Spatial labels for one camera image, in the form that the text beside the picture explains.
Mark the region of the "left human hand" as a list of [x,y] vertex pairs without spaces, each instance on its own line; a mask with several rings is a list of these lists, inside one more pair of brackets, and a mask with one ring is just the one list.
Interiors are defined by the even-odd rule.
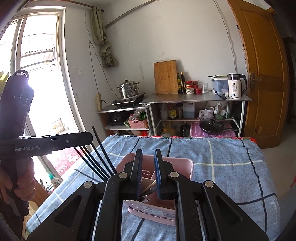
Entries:
[[[18,178],[18,188],[15,189],[15,194],[17,197],[23,201],[30,201],[35,197],[36,194],[36,182],[34,180],[34,162],[32,158],[26,160],[27,170]],[[11,204],[12,199],[8,196],[6,189],[11,190],[13,187],[13,182],[9,175],[1,168],[1,199],[6,204]]]

